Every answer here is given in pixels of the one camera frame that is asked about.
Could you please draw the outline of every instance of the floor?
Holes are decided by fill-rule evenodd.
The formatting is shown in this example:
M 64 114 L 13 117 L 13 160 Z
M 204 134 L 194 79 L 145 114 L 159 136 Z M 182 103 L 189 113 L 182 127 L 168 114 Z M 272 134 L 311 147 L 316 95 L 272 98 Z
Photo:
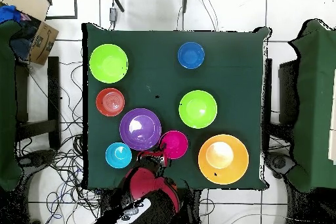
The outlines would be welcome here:
M 175 30 L 177 17 L 182 6 L 181 0 L 120 0 L 125 8 L 118 10 L 116 30 Z M 203 0 L 209 14 L 215 20 L 209 0 Z M 73 16 L 74 0 L 53 0 L 49 16 Z M 260 26 L 272 28 L 268 43 L 268 57 L 273 59 L 272 71 L 272 121 L 278 122 L 278 66 L 296 59 L 292 47 L 287 43 L 295 39 L 303 22 L 311 18 L 322 19 L 328 26 L 336 26 L 335 0 L 211 0 L 216 11 L 220 31 L 251 32 Z M 102 28 L 110 27 L 109 12 L 112 0 L 77 0 L 77 19 L 53 19 L 47 23 L 59 31 L 51 56 L 59 56 L 61 91 L 62 129 L 66 122 L 72 122 L 73 108 L 81 98 L 81 91 L 70 79 L 74 68 L 81 64 L 81 23 L 91 22 Z M 178 21 L 182 30 L 182 17 Z M 188 0 L 184 16 L 184 30 L 212 30 L 213 24 L 202 4 L 202 0 Z M 32 64 L 31 74 L 44 92 L 47 92 L 47 66 Z M 82 69 L 73 73 L 74 81 L 82 84 Z M 37 84 L 29 81 L 29 120 L 47 119 L 47 98 Z M 75 109 L 81 116 L 82 102 Z M 72 134 L 81 133 L 77 125 L 70 126 Z M 69 129 L 62 132 L 62 139 L 70 136 Z M 47 135 L 34 137 L 28 150 L 48 148 Z M 264 179 L 270 187 L 257 190 L 204 190 L 199 208 L 202 224 L 284 224 L 287 213 L 287 193 L 284 182 L 273 178 L 269 169 L 264 169 Z M 51 168 L 37 173 L 31 182 L 29 208 L 32 219 L 44 224 L 51 216 L 51 205 L 55 194 L 62 187 L 60 176 Z M 76 208 L 71 199 L 60 205 L 61 216 L 52 218 L 49 224 L 90 224 L 95 219 L 90 211 Z

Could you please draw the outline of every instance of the lime green bowl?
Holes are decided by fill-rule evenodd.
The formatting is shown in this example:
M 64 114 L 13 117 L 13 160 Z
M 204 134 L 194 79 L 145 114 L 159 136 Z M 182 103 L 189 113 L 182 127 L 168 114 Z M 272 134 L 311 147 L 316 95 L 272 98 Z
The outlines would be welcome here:
M 191 91 L 181 99 L 178 113 L 188 127 L 201 129 L 215 120 L 217 103 L 213 96 L 205 91 Z
M 126 53 L 114 44 L 98 46 L 92 52 L 89 64 L 94 78 L 109 84 L 121 80 L 129 67 Z

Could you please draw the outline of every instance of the red bowl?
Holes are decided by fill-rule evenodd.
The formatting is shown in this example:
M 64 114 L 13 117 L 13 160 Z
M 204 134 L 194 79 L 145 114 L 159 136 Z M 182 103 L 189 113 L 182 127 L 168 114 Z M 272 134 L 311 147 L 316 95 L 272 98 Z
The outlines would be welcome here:
M 125 99 L 123 94 L 117 89 L 106 88 L 97 95 L 96 106 L 103 115 L 113 117 L 123 110 Z

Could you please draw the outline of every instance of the power adapter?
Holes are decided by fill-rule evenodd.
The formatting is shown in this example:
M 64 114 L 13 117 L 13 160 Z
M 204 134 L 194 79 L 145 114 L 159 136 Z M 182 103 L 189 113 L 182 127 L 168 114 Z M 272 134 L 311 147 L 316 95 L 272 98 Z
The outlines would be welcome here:
M 114 29 L 116 26 L 116 22 L 117 22 L 117 9 L 113 7 L 110 8 L 110 22 L 111 22 L 111 26 L 113 23 L 113 29 Z

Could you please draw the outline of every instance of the amazon box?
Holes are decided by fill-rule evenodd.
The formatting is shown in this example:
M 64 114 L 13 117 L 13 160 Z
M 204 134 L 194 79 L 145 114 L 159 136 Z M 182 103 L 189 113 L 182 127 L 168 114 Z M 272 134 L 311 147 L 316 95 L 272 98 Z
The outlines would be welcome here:
M 0 0 L 0 7 L 5 5 L 15 6 L 17 15 L 13 16 L 13 20 L 17 21 L 22 27 L 10 40 L 10 46 L 15 55 L 22 60 L 41 65 L 44 65 L 48 59 L 58 35 L 56 29 L 40 21 L 42 18 L 45 19 L 47 12 L 44 11 L 41 14 L 36 10 L 40 9 L 39 6 L 44 1 L 46 0 Z

